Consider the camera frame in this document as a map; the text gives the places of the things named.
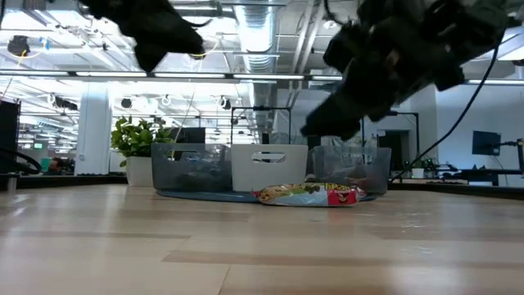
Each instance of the pipe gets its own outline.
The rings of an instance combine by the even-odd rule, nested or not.
[[[276,10],[270,6],[237,6],[234,11],[238,20],[238,36],[243,52],[271,53],[277,24]],[[246,71],[256,74],[272,74],[276,71],[275,56],[243,56]],[[250,100],[253,107],[275,107],[277,105],[277,85],[253,83],[250,86]],[[254,111],[255,123],[259,130],[268,132],[272,125],[269,114]]]
[[[519,79],[524,79],[524,66],[515,66],[515,71]]]
[[[232,8],[224,9],[220,2],[176,2],[174,5],[181,17],[218,17],[236,20],[235,11]]]

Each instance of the ceiling light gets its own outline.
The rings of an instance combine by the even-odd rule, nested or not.
[[[55,142],[54,138],[36,138],[36,140],[48,141],[49,143],[54,143]]]
[[[158,78],[185,78],[185,79],[224,79],[224,74],[206,73],[155,73]]]
[[[276,58],[280,57],[280,54],[260,53],[260,52],[234,52],[233,55],[238,56],[238,57],[276,57]]]
[[[326,30],[338,28],[338,24],[334,22],[333,20],[328,20],[324,22],[323,26],[324,26],[324,29]]]
[[[123,108],[131,108],[133,106],[133,102],[129,98],[124,98],[122,99],[122,103],[120,105],[122,105]]]
[[[47,95],[47,103],[52,105],[53,103],[55,103],[55,101],[56,101],[55,94],[49,93]]]
[[[76,75],[81,77],[147,77],[146,73],[142,72],[111,72],[111,71],[100,71],[100,72],[76,72]]]
[[[341,76],[328,76],[328,75],[325,75],[325,76],[316,75],[316,76],[311,77],[311,79],[315,81],[342,81]]]
[[[304,79],[303,75],[257,75],[257,74],[235,74],[234,79]]]
[[[74,147],[70,147],[70,146],[52,146],[50,148],[53,148],[53,149],[61,149],[61,150],[71,150],[71,149],[74,149]]]
[[[63,76],[69,74],[66,71],[59,70],[0,70],[0,75]]]
[[[63,133],[58,134],[58,136],[61,138],[69,139],[69,140],[76,140],[76,136],[65,135]]]
[[[218,103],[220,107],[222,107],[224,110],[228,111],[231,110],[231,102],[229,99],[225,98],[224,96],[221,96],[218,100]]]
[[[27,44],[27,36],[16,35],[9,40],[7,44],[7,51],[17,57],[27,57],[31,52],[29,44]]]
[[[470,79],[466,81],[466,85],[478,85],[481,81],[479,79]],[[489,79],[484,85],[492,86],[523,86],[524,80],[511,80],[511,79]]]
[[[55,137],[56,137],[56,134],[38,134],[38,136],[55,138]]]
[[[162,98],[162,105],[166,107],[171,105],[171,98],[169,98],[169,94],[166,94],[165,97]]]

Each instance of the chip bag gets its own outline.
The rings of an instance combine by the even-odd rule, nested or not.
[[[367,196],[362,189],[338,184],[281,184],[253,193],[268,205],[293,207],[351,207]]]

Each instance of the computer monitor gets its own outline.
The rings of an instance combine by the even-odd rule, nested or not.
[[[473,155],[499,156],[501,136],[494,132],[473,131]]]
[[[178,133],[178,128],[173,128],[169,135],[175,139]],[[206,143],[206,128],[182,128],[177,138],[177,143]]]

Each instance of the small plant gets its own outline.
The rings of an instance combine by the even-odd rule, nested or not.
[[[412,169],[426,168],[424,160],[418,160],[411,166]]]
[[[133,124],[133,117],[122,117],[115,124],[116,130],[111,132],[111,147],[118,149],[124,157],[150,157],[152,143],[172,143],[171,129],[165,129],[160,124],[159,129],[151,129],[153,123],[140,120]]]

